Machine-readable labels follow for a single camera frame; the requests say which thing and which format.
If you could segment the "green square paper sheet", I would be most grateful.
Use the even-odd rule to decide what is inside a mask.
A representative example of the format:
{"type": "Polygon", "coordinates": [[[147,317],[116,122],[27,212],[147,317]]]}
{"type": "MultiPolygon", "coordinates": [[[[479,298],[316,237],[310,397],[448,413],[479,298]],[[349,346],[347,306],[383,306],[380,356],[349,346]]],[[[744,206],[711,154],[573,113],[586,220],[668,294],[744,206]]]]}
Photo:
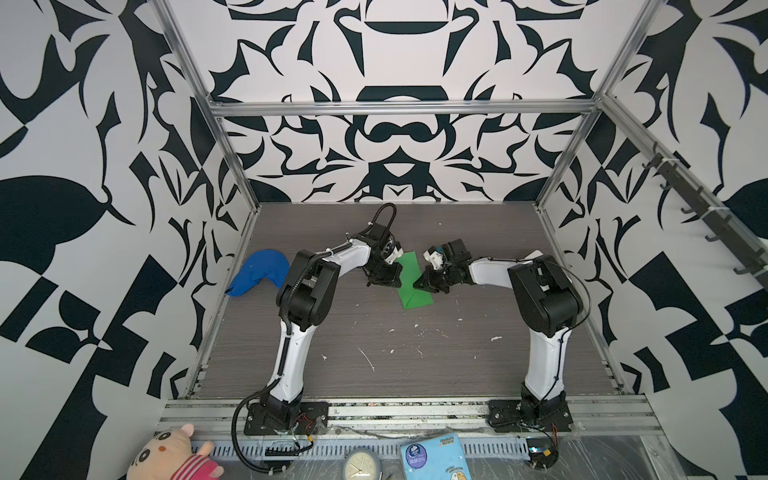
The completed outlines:
{"type": "Polygon", "coordinates": [[[432,295],[414,287],[414,283],[422,274],[416,254],[404,253],[397,259],[397,263],[402,267],[399,277],[401,286],[397,288],[402,307],[409,310],[432,305],[434,303],[432,295]]]}

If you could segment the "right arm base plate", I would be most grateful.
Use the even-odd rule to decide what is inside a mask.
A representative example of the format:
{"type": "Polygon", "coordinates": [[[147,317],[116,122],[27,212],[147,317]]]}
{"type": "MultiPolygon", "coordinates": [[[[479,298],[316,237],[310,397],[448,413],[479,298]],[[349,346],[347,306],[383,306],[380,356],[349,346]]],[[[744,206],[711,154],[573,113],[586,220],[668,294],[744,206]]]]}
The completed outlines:
{"type": "Polygon", "coordinates": [[[556,397],[539,402],[534,397],[521,400],[490,400],[488,426],[498,433],[524,430],[569,432],[573,416],[564,398],[556,397]]]}

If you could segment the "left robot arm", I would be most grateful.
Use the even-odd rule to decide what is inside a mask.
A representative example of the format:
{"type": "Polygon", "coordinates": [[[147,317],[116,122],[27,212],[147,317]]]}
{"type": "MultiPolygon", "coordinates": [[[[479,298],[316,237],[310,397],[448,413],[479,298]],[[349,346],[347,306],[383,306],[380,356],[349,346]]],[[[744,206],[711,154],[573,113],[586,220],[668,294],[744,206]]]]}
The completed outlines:
{"type": "Polygon", "coordinates": [[[336,247],[297,253],[276,299],[280,345],[268,392],[260,396],[261,406],[282,429],[299,416],[311,341],[330,313],[339,278],[360,269],[369,286],[397,289],[402,255],[391,228],[373,222],[336,247]]]}

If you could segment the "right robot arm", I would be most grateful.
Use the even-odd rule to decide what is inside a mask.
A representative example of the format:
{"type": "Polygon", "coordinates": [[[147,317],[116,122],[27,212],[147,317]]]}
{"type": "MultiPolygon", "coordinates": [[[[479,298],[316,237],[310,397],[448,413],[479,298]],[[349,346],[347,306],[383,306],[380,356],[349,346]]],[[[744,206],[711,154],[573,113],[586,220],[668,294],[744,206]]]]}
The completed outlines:
{"type": "Polygon", "coordinates": [[[418,290],[447,294],[459,284],[511,290],[530,335],[520,416],[534,422],[558,411],[565,403],[567,343],[585,311],[566,269],[539,251],[524,259],[473,257],[460,239],[431,247],[423,257],[427,265],[414,282],[418,290]]]}

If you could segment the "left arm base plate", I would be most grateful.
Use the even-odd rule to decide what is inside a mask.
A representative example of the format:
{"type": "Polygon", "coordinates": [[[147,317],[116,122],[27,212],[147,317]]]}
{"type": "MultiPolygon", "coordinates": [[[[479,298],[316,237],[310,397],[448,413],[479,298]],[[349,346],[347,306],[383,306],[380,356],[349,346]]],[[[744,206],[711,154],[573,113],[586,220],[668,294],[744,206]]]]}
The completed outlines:
{"type": "Polygon", "coordinates": [[[310,435],[326,425],[329,408],[327,402],[254,402],[248,406],[243,433],[246,436],[310,435]]]}

